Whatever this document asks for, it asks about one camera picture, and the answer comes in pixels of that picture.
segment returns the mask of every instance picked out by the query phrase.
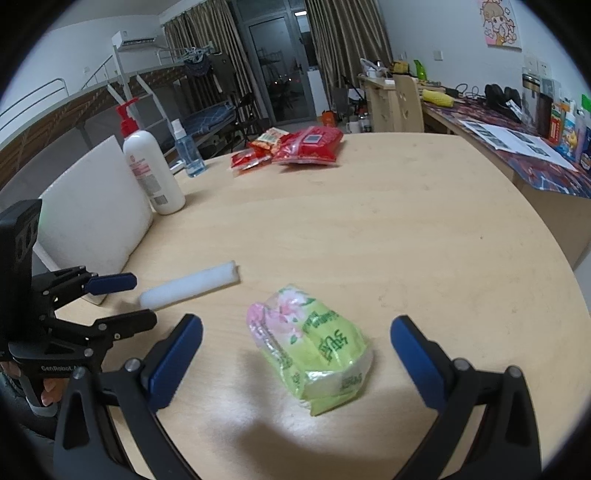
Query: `wall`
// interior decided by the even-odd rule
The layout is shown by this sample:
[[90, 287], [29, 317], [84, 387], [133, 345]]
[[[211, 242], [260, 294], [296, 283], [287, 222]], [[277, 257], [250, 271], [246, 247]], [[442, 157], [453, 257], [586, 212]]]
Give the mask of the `wall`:
[[[580, 99], [581, 93], [590, 91], [552, 33], [519, 0], [512, 4], [523, 52], [486, 45], [475, 0], [377, 1], [394, 57], [406, 52], [409, 61], [421, 60], [433, 80], [452, 87], [464, 82], [481, 92], [487, 83], [521, 91], [523, 56], [531, 53], [550, 64], [565, 94]], [[433, 59], [433, 50], [443, 52], [443, 61]]]
[[[13, 78], [0, 102], [0, 112], [30, 91], [56, 77], [62, 77], [70, 95], [78, 92], [85, 81], [112, 53], [111, 37], [119, 30], [127, 30], [128, 36], [161, 34], [157, 15], [129, 15], [125, 17], [101, 18], [63, 28], [51, 30], [37, 43], [19, 71]], [[157, 43], [166, 46], [165, 40]], [[158, 65], [155, 47], [121, 52], [122, 65], [127, 72]], [[113, 61], [108, 64], [109, 76], [115, 76]], [[10, 110], [14, 115], [48, 93], [56, 90], [52, 84], [29, 97], [22, 104]], [[20, 125], [66, 97], [64, 91], [50, 96], [35, 105], [0, 132], [0, 141]], [[12, 116], [0, 117], [0, 125]]]

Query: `headphones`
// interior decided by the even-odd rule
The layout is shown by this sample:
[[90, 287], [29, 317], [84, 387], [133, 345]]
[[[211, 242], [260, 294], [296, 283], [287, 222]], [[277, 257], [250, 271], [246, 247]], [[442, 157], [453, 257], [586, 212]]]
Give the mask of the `headphones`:
[[484, 89], [486, 98], [486, 105], [492, 108], [494, 111], [505, 115], [514, 122], [521, 123], [521, 119], [517, 117], [514, 111], [507, 105], [507, 102], [513, 100], [515, 104], [521, 108], [521, 96], [519, 92], [511, 87], [505, 87], [503, 90], [496, 83], [492, 85], [486, 85]]

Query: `wall socket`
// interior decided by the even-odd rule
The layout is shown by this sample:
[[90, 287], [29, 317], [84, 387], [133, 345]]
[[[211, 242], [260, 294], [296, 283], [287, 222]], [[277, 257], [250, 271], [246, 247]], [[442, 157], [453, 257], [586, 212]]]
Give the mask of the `wall socket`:
[[538, 60], [538, 73], [544, 78], [552, 78], [552, 68], [550, 64], [545, 60]]
[[525, 55], [523, 57], [523, 65], [530, 73], [538, 73], [538, 59], [535, 56]]

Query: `hanging clothes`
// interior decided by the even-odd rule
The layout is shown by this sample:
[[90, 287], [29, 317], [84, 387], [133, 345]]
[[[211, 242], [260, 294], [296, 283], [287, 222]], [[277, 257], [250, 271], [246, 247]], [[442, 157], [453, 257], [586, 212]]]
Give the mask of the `hanging clothes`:
[[209, 60], [213, 66], [213, 74], [216, 83], [226, 95], [232, 95], [238, 92], [236, 85], [236, 69], [232, 61], [224, 52], [210, 55]]
[[212, 62], [207, 55], [201, 55], [201, 59], [189, 58], [184, 61], [187, 73], [194, 77], [203, 77], [207, 75], [209, 69], [212, 67]]

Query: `red pump cap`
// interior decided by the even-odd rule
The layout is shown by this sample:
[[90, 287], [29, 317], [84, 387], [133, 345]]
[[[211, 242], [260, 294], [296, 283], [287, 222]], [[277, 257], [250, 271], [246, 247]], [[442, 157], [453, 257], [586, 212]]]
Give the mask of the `red pump cap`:
[[123, 119], [121, 121], [121, 133], [123, 134], [124, 138], [127, 138], [133, 132], [137, 132], [139, 130], [138, 124], [133, 118], [129, 118], [129, 113], [127, 112], [127, 107], [138, 100], [139, 98], [137, 97], [132, 98], [129, 102], [125, 102], [123, 105], [119, 105], [116, 108], [117, 113]]

